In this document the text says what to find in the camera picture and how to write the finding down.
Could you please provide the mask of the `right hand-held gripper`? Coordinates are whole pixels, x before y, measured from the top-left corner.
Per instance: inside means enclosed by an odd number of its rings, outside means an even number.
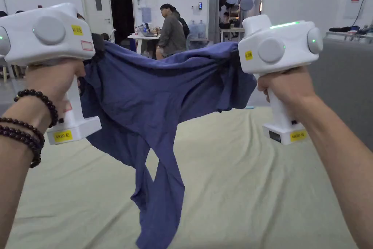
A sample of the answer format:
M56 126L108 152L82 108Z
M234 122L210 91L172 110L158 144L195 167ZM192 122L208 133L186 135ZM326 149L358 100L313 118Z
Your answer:
M323 50L323 38L313 22L304 20L272 25L267 15L243 20L244 38L238 43L245 73L259 76L309 65ZM304 126L292 117L284 104L268 90L273 121L263 125L264 135L283 145L308 138Z

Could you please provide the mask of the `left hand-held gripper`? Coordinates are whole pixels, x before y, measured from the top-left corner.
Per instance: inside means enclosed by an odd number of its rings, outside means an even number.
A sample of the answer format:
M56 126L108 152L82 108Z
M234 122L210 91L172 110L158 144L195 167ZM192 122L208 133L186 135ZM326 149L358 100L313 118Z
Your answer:
M1 58L17 66L52 66L66 58L91 59L95 55L92 34L87 22L77 15L74 4L63 3L2 17ZM64 99L68 102L64 121L47 131L51 145L87 138L102 127L97 116L83 117L76 77Z

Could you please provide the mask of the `person's right hand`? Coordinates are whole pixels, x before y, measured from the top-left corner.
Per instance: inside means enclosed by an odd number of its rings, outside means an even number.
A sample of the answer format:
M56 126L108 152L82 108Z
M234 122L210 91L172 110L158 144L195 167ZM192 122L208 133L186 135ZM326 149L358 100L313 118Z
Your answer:
M267 102L271 105L274 104L270 97L272 91L285 109L294 115L304 112L306 107L320 103L306 67L261 76L258 79L258 90L266 95Z

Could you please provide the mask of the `person's left hand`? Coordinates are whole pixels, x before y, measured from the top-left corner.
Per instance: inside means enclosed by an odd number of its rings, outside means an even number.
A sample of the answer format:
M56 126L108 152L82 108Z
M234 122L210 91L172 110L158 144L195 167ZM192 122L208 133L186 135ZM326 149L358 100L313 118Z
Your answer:
M83 61L64 59L53 66L30 66L26 72L28 89L42 92L56 106L58 120L64 117L68 102L65 95L74 78L85 76Z

